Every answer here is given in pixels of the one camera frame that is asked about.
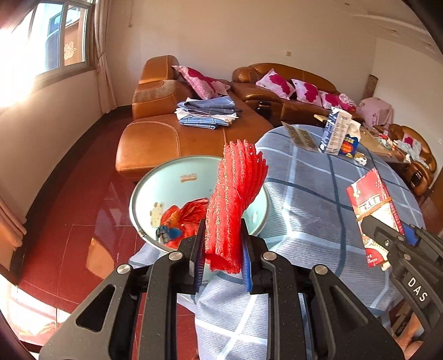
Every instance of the leather sofa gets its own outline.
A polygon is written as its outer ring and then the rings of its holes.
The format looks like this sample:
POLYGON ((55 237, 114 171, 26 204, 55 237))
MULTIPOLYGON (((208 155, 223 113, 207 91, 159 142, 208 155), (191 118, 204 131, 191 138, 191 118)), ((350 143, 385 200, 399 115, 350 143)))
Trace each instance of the leather sofa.
POLYGON ((255 143, 273 128, 231 91, 228 94, 240 110, 231 126, 210 130, 179 124, 174 113, 177 103, 198 97, 186 82, 178 80, 179 74, 171 65, 179 65, 172 55, 149 59, 134 93, 134 121, 123 131, 116 156, 117 171, 133 182, 178 157, 222 157, 226 143, 237 139, 255 143))
MULTIPOLYGON (((384 131, 382 126, 376 125, 375 128, 381 133, 384 131)), ((392 140, 402 140, 405 135, 416 139, 421 143, 420 157, 429 167, 426 168, 421 162, 412 161, 411 164, 400 174, 410 186, 414 194, 421 196, 428 190, 434 180, 437 161, 435 160, 434 155, 432 155, 431 148, 425 139, 423 139, 414 129, 398 124, 391 124, 388 128, 388 136, 392 140)))
MULTIPOLYGON (((267 108, 266 110, 270 113, 268 120, 275 127, 281 126, 281 121, 287 122, 288 124, 305 124, 324 127, 324 124, 313 116, 318 114, 327 117, 330 110, 297 101, 295 98, 291 98, 290 100, 281 99, 273 92, 255 85, 255 83, 271 69, 274 69, 276 73, 283 76, 290 84, 292 84, 291 79, 297 79, 317 86, 318 90, 326 91, 330 94, 340 94, 330 81, 321 76, 295 67, 276 63, 259 63, 248 67, 239 67, 234 70, 231 82, 232 91, 255 110, 260 108, 259 111, 262 111, 267 108)), ((360 123, 363 122, 363 119, 355 113, 353 113, 352 118, 360 123)))

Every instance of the tablecloth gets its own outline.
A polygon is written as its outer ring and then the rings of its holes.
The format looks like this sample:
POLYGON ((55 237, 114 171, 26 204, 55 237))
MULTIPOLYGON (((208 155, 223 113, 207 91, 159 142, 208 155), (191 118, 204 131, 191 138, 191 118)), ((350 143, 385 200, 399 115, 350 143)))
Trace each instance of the tablecloth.
MULTIPOLYGON (((323 129, 299 127, 319 144, 323 129)), ((386 314, 400 294, 389 281, 389 271, 368 268, 346 188, 376 167, 400 219, 424 227, 419 206, 404 182, 362 145, 358 151, 368 159, 364 167, 342 155, 299 149, 283 127, 267 132, 256 148, 269 164, 264 185, 271 209, 260 233, 268 248, 292 264, 327 265, 375 315, 386 314)), ((158 255, 146 244, 130 263, 149 264, 158 255)), ((220 272, 196 296, 179 296, 179 302, 195 312, 201 360, 265 359, 267 295, 246 293, 241 275, 220 272)))

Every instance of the red mesh foam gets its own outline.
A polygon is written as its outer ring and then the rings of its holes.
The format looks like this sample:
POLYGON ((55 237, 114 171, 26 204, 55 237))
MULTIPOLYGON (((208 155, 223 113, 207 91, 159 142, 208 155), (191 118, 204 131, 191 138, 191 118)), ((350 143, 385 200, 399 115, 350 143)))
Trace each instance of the red mesh foam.
POLYGON ((237 140, 225 145, 206 214, 205 252, 211 270, 240 272, 241 216, 254 201, 267 173, 266 160, 253 144, 237 140))

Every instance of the red gift box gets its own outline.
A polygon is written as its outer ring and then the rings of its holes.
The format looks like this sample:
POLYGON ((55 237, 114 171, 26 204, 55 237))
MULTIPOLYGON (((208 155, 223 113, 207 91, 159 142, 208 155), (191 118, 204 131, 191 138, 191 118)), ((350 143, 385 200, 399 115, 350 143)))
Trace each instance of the red gift box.
POLYGON ((381 180, 377 169, 373 168, 365 176, 351 184, 346 189, 346 192, 357 217, 368 266, 373 267, 381 264, 382 269, 386 270, 389 267, 387 262, 388 251, 361 231, 361 221, 363 218, 372 215, 404 235, 400 218, 386 185, 381 180))

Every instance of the pink pillow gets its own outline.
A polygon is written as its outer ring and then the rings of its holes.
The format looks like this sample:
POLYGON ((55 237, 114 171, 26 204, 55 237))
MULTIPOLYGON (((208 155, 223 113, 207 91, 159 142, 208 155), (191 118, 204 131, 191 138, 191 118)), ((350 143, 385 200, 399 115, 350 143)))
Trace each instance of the pink pillow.
POLYGON ((332 106, 341 109, 340 99, 338 95, 330 94, 325 91, 319 90, 320 99, 322 100, 322 106, 325 109, 330 109, 332 106))
POLYGON ((320 99, 319 91, 315 85, 308 82, 292 79, 297 92, 297 100, 306 102, 307 104, 314 104, 322 107, 322 100, 320 99))
POLYGON ((340 94, 338 96, 338 99, 340 101, 340 105, 342 106, 343 110, 355 112, 357 104, 355 102, 353 102, 348 95, 340 94))
POLYGON ((209 81, 215 89, 215 92, 220 95, 228 95, 228 90, 231 88, 229 85, 218 81, 217 79, 210 78, 209 76, 205 76, 206 80, 209 81))
POLYGON ((288 83, 284 77, 278 75, 274 69, 269 70, 269 72, 255 84, 272 91, 279 98, 286 100, 289 100, 291 95, 295 93, 295 89, 291 84, 288 83))
POLYGON ((221 81, 209 78, 192 67, 181 65, 173 65, 172 67, 182 74, 188 84, 191 85, 197 95, 203 100, 218 98, 218 94, 228 94, 226 90, 228 90, 230 86, 227 87, 227 85, 221 81))

